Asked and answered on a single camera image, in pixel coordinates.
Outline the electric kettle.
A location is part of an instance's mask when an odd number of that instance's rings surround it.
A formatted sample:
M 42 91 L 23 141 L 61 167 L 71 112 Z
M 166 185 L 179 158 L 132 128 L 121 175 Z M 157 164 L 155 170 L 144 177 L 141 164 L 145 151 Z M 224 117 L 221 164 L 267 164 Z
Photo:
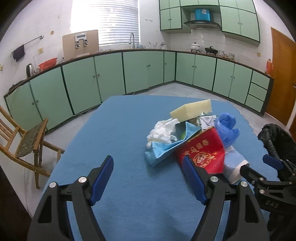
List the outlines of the electric kettle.
M 31 63 L 26 66 L 26 75 L 27 78 L 30 78 L 35 75 L 35 69 Z

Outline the yellow sponge block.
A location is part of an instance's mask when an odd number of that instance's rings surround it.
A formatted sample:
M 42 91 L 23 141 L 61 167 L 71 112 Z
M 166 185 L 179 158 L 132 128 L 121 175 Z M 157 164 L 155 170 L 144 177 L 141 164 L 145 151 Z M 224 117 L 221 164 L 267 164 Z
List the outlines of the yellow sponge block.
M 210 113 L 212 111 L 211 100 L 202 100 L 184 104 L 181 107 L 170 112 L 170 116 L 173 119 L 177 119 L 179 122 L 184 122 L 196 118 L 202 113 Z

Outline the black lined trash bin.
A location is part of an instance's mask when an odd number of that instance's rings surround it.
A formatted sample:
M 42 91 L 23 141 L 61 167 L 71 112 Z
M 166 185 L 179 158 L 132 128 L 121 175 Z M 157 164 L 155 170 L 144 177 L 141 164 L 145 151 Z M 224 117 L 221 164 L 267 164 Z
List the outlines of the black lined trash bin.
M 295 177 L 295 141 L 280 126 L 270 123 L 263 126 L 258 139 L 263 142 L 268 154 L 283 162 L 283 169 L 277 170 L 281 181 Z

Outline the white tissue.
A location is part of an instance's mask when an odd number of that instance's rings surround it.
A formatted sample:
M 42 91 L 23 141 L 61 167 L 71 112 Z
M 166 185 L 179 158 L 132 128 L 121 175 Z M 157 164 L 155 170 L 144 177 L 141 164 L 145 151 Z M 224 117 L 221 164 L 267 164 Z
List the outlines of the white tissue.
M 165 145 L 176 142 L 176 125 L 179 124 L 177 118 L 158 121 L 147 136 L 147 148 L 152 148 L 152 142 L 163 143 Z

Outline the blue box on hood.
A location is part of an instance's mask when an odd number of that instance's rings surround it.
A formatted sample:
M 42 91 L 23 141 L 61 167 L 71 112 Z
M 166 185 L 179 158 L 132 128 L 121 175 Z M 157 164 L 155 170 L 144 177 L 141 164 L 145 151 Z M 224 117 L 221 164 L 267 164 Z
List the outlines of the blue box on hood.
M 195 20 L 197 20 L 197 21 L 211 21 L 210 9 L 195 9 Z

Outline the wooden chair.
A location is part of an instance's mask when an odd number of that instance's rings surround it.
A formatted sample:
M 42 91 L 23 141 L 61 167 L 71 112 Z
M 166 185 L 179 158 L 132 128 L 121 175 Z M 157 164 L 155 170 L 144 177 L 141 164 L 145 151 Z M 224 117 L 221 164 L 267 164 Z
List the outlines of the wooden chair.
M 1 137 L 6 140 L 6 145 L 1 145 L 1 152 L 15 163 L 33 171 L 35 186 L 39 189 L 39 176 L 50 177 L 51 175 L 42 167 L 43 147 L 55 151 L 57 161 L 61 159 L 65 150 L 44 140 L 48 118 L 27 131 L 17 124 L 4 108 L 1 108 L 1 115 L 14 127 L 10 128 L 1 120 Z M 21 140 L 16 151 L 12 153 L 10 152 L 11 144 L 18 133 L 21 135 Z

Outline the black wok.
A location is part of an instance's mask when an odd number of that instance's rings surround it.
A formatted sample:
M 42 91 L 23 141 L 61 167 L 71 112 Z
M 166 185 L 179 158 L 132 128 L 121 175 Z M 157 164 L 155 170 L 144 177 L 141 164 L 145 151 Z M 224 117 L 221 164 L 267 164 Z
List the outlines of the black wok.
M 217 55 L 218 50 L 214 49 L 212 46 L 210 47 L 205 47 L 206 54 L 212 54 L 212 55 Z

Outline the red snack packet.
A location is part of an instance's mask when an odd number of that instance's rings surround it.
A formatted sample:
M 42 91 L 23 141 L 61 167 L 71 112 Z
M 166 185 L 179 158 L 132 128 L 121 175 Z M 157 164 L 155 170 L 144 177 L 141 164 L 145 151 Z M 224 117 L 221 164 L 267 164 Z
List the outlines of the red snack packet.
M 188 155 L 197 167 L 204 168 L 209 174 L 222 173 L 224 169 L 225 149 L 214 127 L 186 141 L 174 155 L 180 166 Z

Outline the white cooking pot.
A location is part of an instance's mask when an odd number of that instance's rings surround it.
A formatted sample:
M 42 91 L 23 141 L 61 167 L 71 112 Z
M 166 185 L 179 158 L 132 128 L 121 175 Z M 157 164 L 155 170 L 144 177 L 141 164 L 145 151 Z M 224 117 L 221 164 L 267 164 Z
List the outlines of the white cooking pot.
M 190 45 L 190 51 L 196 52 L 196 53 L 201 53 L 201 46 L 198 45 L 197 43 L 193 43 Z

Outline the blue plastic bag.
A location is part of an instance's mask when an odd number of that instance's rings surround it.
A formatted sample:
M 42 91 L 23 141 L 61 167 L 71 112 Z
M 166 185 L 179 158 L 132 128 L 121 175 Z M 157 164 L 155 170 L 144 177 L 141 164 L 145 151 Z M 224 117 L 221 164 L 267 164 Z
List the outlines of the blue plastic bag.
M 215 129 L 225 149 L 229 148 L 240 136 L 240 130 L 234 128 L 236 119 L 228 113 L 220 114 L 214 121 Z

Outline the green lower kitchen cabinets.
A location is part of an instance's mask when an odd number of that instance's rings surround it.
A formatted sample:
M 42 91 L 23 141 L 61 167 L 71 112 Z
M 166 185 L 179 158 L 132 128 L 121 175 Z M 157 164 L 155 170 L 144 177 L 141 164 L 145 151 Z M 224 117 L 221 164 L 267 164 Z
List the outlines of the green lower kitchen cabinets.
M 55 65 L 4 95 L 11 117 L 26 130 L 44 119 L 51 130 L 109 97 L 171 82 L 210 92 L 263 115 L 274 80 L 214 55 L 163 50 L 111 51 Z

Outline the white printed wrapper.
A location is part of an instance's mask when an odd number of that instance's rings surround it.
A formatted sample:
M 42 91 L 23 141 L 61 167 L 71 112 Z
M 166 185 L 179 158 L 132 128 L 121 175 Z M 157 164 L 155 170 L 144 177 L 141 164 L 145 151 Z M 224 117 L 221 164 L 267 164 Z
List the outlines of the white printed wrapper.
M 216 117 L 217 117 L 216 115 L 200 115 L 198 117 L 198 120 L 199 120 L 201 129 L 206 130 L 210 127 L 213 127 Z

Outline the kitchen faucet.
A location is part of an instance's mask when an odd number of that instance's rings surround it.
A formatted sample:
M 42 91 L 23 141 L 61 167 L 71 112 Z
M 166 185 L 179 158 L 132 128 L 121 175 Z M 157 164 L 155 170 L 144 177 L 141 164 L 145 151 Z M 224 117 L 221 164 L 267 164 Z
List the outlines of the kitchen faucet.
M 130 34 L 129 44 L 132 45 L 132 49 L 135 49 L 135 38 L 134 38 L 134 33 L 131 33 L 131 34 Z

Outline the wooden door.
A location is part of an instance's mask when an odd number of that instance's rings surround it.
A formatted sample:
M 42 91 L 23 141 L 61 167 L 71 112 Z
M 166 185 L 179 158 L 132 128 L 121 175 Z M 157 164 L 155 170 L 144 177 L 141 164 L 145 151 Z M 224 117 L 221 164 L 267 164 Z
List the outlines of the wooden door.
M 266 112 L 286 126 L 295 105 L 295 42 L 274 28 L 271 33 L 274 82 Z

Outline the light blue paper bag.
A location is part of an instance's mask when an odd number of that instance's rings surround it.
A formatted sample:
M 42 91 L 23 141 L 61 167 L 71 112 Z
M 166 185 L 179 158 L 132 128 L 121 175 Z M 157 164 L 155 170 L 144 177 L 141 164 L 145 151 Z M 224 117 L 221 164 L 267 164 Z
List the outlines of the light blue paper bag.
M 181 147 L 190 138 L 201 132 L 201 127 L 193 125 L 189 122 L 183 122 L 176 125 L 175 136 L 178 138 L 176 142 L 165 145 L 163 143 L 152 142 L 152 148 L 144 153 L 145 159 L 151 166 L 158 165 L 165 158 L 170 156 L 177 148 Z

